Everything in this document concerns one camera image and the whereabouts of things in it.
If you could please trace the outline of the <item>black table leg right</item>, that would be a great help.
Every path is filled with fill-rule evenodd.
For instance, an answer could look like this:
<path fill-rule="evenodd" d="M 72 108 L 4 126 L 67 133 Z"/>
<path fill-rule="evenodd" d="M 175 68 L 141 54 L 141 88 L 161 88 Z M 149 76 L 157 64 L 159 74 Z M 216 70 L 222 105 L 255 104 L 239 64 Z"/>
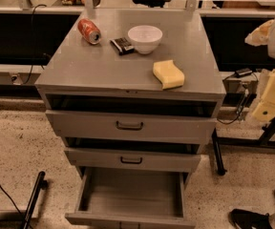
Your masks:
<path fill-rule="evenodd" d="M 226 170 L 224 169 L 220 143 L 219 143 L 219 139 L 218 139 L 218 135 L 217 135 L 216 130 L 213 131 L 212 142 L 213 142 L 213 150 L 214 150 L 216 164 L 217 164 L 217 173 L 220 176 L 224 176 L 225 173 L 226 173 Z"/>

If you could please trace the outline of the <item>yellow sponge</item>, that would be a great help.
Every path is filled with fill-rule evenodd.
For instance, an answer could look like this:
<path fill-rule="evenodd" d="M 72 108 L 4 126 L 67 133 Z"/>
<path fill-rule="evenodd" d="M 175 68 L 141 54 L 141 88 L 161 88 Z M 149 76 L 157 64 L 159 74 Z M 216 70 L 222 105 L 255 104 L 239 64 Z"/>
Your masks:
<path fill-rule="evenodd" d="M 184 84 L 184 73 L 174 64 L 173 60 L 155 62 L 153 74 L 164 90 L 181 87 Z"/>

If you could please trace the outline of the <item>black snack packet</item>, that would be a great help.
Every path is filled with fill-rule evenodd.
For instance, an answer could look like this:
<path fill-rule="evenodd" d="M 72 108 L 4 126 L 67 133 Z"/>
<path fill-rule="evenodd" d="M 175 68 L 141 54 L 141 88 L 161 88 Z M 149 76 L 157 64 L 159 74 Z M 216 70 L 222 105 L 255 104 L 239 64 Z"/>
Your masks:
<path fill-rule="evenodd" d="M 134 46 L 125 37 L 111 39 L 110 42 L 120 55 L 129 54 L 135 50 Z"/>

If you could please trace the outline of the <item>middle grey drawer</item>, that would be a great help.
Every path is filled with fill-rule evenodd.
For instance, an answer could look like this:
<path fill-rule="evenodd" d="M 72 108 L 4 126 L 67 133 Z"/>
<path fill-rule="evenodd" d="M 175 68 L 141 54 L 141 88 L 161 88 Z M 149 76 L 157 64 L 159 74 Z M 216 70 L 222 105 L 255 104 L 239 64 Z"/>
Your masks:
<path fill-rule="evenodd" d="M 163 172 L 194 172 L 201 157 L 140 151 L 66 148 L 65 155 L 77 167 L 101 167 Z"/>

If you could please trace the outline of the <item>black power adapter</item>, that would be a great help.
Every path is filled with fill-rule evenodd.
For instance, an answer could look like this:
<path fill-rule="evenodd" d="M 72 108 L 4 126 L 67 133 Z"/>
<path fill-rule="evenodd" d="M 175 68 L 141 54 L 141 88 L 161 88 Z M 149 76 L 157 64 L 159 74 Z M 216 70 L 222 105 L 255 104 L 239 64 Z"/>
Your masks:
<path fill-rule="evenodd" d="M 235 76 L 240 78 L 240 77 L 245 77 L 248 75 L 251 75 L 252 71 L 249 68 L 244 68 L 244 69 L 240 69 L 240 70 L 236 70 L 235 71 Z"/>

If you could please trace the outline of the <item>bottom grey drawer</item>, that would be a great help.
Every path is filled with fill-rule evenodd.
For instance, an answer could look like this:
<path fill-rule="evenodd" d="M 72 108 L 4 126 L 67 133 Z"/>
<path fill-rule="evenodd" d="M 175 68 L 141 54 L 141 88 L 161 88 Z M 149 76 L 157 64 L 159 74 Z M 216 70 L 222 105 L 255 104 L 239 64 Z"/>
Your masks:
<path fill-rule="evenodd" d="M 87 168 L 78 201 L 65 215 L 93 229 L 195 229 L 184 208 L 182 174 Z"/>

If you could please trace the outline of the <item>black stand leg left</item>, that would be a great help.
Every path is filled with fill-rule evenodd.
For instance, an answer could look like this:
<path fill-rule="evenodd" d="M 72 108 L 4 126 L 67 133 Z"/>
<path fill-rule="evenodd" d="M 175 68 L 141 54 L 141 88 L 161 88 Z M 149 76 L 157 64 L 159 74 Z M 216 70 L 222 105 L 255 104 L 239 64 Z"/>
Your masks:
<path fill-rule="evenodd" d="M 45 179 L 46 173 L 41 171 L 38 173 L 37 179 L 32 189 L 32 194 L 25 211 L 20 229 L 29 229 L 32 219 L 32 214 L 36 206 L 36 202 L 42 190 L 45 190 L 48 187 L 48 181 Z"/>

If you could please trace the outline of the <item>orange soda can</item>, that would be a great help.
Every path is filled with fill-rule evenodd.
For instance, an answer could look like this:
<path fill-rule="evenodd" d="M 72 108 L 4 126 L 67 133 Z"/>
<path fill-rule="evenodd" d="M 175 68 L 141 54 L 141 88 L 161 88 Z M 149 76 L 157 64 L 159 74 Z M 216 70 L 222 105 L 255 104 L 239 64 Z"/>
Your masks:
<path fill-rule="evenodd" d="M 77 27 L 83 38 L 88 43 L 96 45 L 100 42 L 101 32 L 91 20 L 86 18 L 80 19 L 78 21 Z"/>

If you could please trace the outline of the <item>grey drawer cabinet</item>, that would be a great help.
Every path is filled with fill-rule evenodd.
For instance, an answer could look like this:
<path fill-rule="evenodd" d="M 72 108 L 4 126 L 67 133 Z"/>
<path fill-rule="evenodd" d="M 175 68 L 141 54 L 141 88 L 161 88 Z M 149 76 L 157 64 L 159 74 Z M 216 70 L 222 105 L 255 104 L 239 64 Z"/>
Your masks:
<path fill-rule="evenodd" d="M 95 9 L 88 17 L 100 28 L 93 46 L 71 30 L 36 82 L 46 112 L 74 111 L 214 118 L 225 89 L 197 12 L 167 9 Z M 159 28 L 151 53 L 120 55 L 111 39 L 132 27 Z M 153 74 L 155 62 L 173 60 L 184 73 L 181 87 L 164 90 Z M 140 151 L 200 156 L 206 144 L 62 137 L 66 148 Z"/>

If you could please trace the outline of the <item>white bowl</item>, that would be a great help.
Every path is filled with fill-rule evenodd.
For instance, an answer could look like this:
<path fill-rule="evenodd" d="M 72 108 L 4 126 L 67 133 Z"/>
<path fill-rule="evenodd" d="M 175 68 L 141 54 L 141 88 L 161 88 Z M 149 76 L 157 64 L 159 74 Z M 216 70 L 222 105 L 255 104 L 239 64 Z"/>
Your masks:
<path fill-rule="evenodd" d="M 159 46 L 162 36 L 159 28 L 149 25 L 135 26 L 128 31 L 131 44 L 141 54 L 153 52 Z"/>

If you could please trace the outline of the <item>top grey drawer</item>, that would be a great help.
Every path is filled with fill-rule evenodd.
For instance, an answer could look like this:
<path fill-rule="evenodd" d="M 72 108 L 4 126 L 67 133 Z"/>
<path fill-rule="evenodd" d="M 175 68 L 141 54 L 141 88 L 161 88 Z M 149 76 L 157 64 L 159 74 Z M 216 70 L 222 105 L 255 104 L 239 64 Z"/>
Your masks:
<path fill-rule="evenodd" d="M 112 140 L 207 144 L 214 118 L 48 110 L 58 136 Z"/>

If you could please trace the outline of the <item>black shoe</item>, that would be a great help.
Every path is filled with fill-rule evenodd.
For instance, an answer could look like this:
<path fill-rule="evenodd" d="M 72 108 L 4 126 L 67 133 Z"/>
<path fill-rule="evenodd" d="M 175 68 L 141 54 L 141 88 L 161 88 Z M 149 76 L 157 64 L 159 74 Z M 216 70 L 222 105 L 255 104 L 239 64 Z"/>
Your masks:
<path fill-rule="evenodd" d="M 236 229 L 272 229 L 268 214 L 262 215 L 242 209 L 233 209 L 228 217 Z"/>

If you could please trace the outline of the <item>grey drawer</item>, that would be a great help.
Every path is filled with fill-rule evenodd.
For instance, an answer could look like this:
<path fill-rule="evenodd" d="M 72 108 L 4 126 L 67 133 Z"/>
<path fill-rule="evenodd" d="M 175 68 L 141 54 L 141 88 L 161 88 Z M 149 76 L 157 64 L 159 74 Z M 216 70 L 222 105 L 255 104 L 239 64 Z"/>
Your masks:
<path fill-rule="evenodd" d="M 48 110 L 58 136 L 112 140 L 207 144 L 214 118 Z"/>
<path fill-rule="evenodd" d="M 140 151 L 66 148 L 65 155 L 77 167 L 101 167 L 163 172 L 194 172 L 201 157 Z"/>
<path fill-rule="evenodd" d="M 93 229 L 195 229 L 184 208 L 182 174 L 87 168 L 78 201 L 65 215 Z"/>

